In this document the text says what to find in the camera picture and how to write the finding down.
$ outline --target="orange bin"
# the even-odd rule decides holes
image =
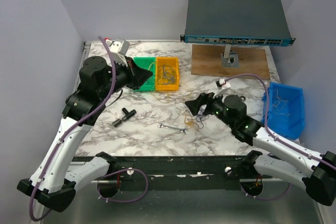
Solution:
[[[156,91],[176,91],[179,90],[180,73],[178,57],[157,57],[155,61]]]

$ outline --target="robotic arm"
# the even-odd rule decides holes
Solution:
[[[132,58],[125,56],[128,47],[129,43],[125,40],[114,41],[110,46],[113,59],[117,63],[113,93],[125,86],[133,90],[139,89],[153,75],[151,71],[139,68]],[[63,140],[60,139],[106,98],[111,88],[111,72],[112,68],[102,57],[90,57],[84,61],[79,71],[80,85],[77,91],[66,99],[58,133],[46,157],[30,178],[22,179],[18,183],[18,190],[29,196],[33,194],[42,205],[62,212],[70,205],[76,191],[108,172],[111,157],[106,155],[96,156],[79,169],[67,172],[77,148],[94,126],[105,105],[72,129]],[[47,169],[44,176],[40,178],[45,167]]]
[[[336,165],[336,155],[331,152],[322,155],[311,151],[273,131],[271,134],[276,137],[271,137],[261,122],[246,114],[246,104],[239,96],[228,95],[222,102],[223,93],[230,88],[228,82],[223,86],[216,94],[201,93],[197,99],[186,101],[185,104],[192,115],[197,115],[201,106],[206,105],[204,115],[215,115],[231,128],[232,135],[239,141],[264,149],[278,157],[273,158],[252,151],[247,155],[249,170],[254,169],[258,174],[288,181],[306,190],[315,201],[331,206],[336,197],[336,171],[331,168]]]

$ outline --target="blue bin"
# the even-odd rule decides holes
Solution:
[[[305,128],[305,103],[302,89],[271,82],[268,94],[270,104],[268,127],[285,138],[290,140],[297,139]],[[262,100],[264,101],[262,122],[265,123],[265,93]]]

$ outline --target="wrench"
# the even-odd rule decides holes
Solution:
[[[180,129],[180,128],[176,128],[176,127],[167,126],[167,125],[164,125],[163,123],[159,123],[158,127],[159,128],[166,128],[166,129],[170,129],[170,130],[174,130],[174,131],[179,131],[179,132],[182,132],[184,134],[187,134],[186,131],[188,130],[188,129]]]

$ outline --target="marble tabletop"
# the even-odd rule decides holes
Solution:
[[[204,127],[192,127],[187,134],[160,129],[159,122],[179,128],[186,127],[184,119],[188,113],[184,102],[193,100],[201,92],[216,92],[218,77],[191,75],[192,45],[181,42],[130,41],[129,57],[178,57],[180,66],[180,88],[176,92],[135,92],[124,88],[122,97],[107,107],[99,116],[95,126],[78,148],[78,156],[94,156],[106,152],[114,156],[200,156],[200,155],[245,155],[256,148],[236,140],[230,128],[214,116],[204,121]],[[265,49],[271,81],[279,82],[279,76],[268,46]],[[103,56],[109,62],[100,42],[93,42],[89,57]],[[264,89],[257,80],[234,79],[227,94],[244,95],[247,113],[261,120]],[[111,103],[118,93],[111,96]],[[114,128],[112,122],[123,116],[121,109],[136,109],[137,113],[128,121]]]

